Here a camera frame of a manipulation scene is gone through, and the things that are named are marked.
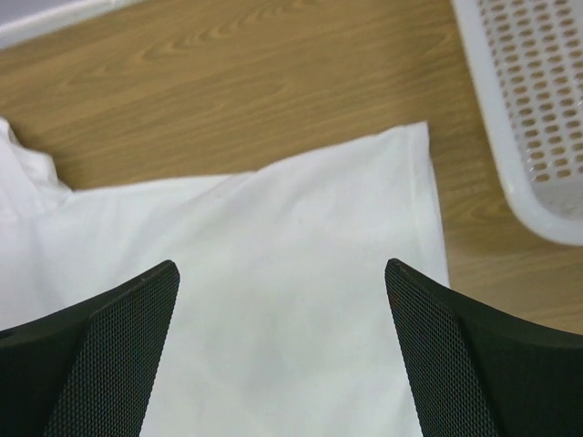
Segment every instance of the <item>white cloth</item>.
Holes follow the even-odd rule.
[[[142,436],[418,436],[384,287],[447,284],[425,124],[258,172],[71,191],[0,119],[0,329],[174,260]]]

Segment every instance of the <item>wooden surface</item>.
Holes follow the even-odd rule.
[[[0,108],[73,188],[259,168],[428,120],[453,286],[583,333],[583,248],[508,209],[448,0],[148,0],[0,52]]]

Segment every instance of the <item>white plastic basket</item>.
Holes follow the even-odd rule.
[[[583,245],[583,0],[452,0],[506,199]]]

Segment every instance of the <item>folded fabric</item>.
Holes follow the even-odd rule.
[[[0,329],[179,267],[142,436],[420,436],[393,257],[447,285],[425,124],[252,173],[72,191],[0,119]]]

